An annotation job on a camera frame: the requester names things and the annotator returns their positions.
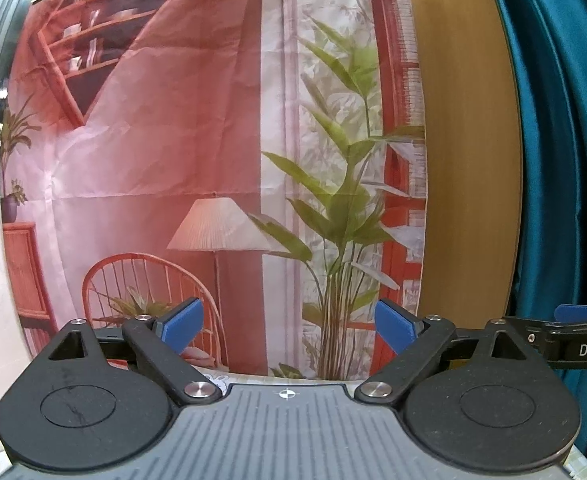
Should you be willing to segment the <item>green plaid bunny tablecloth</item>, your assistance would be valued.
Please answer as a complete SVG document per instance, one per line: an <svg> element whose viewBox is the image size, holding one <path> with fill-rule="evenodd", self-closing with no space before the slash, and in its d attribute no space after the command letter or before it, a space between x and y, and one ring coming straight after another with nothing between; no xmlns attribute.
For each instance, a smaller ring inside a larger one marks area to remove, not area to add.
<svg viewBox="0 0 587 480"><path fill-rule="evenodd" d="M225 370L208 370L207 368L199 366L197 366L197 370L199 370L199 372L201 372L206 378L210 379L211 382L214 382L216 386L219 386L223 393L227 393L228 388L234 384L268 386L284 385L287 387L342 384L342 380L316 380L246 375L225 372ZM353 396L355 388L361 383L361 381L347 380L343 383L347 386L349 395ZM563 466L572 479L587 479L587 456L585 456L575 445L571 448Z"/></svg>

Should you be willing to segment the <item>printed room scene backdrop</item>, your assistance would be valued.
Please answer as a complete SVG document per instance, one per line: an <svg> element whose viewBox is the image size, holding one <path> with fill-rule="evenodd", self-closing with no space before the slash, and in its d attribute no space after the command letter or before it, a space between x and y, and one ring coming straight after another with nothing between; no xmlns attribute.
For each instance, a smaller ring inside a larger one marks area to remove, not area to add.
<svg viewBox="0 0 587 480"><path fill-rule="evenodd" d="M0 126L28 350L188 297L196 365L359 379L415 310L426 147L411 0L36 0Z"/></svg>

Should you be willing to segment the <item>teal curtain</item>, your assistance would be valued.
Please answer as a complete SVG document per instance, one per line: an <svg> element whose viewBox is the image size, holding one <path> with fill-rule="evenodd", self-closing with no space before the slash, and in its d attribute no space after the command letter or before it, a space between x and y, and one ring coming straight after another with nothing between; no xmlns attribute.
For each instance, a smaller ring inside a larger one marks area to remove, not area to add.
<svg viewBox="0 0 587 480"><path fill-rule="evenodd" d="M587 304L587 0L496 0L517 82L520 242L509 312Z"/></svg>

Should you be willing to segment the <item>wooden wall panel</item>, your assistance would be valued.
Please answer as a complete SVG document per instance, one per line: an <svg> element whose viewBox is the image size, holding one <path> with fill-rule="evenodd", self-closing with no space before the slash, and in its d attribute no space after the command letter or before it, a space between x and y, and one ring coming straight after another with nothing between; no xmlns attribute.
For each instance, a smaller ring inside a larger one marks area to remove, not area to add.
<svg viewBox="0 0 587 480"><path fill-rule="evenodd" d="M461 327L505 313L519 240L517 89L495 0L411 0L428 196L418 310Z"/></svg>

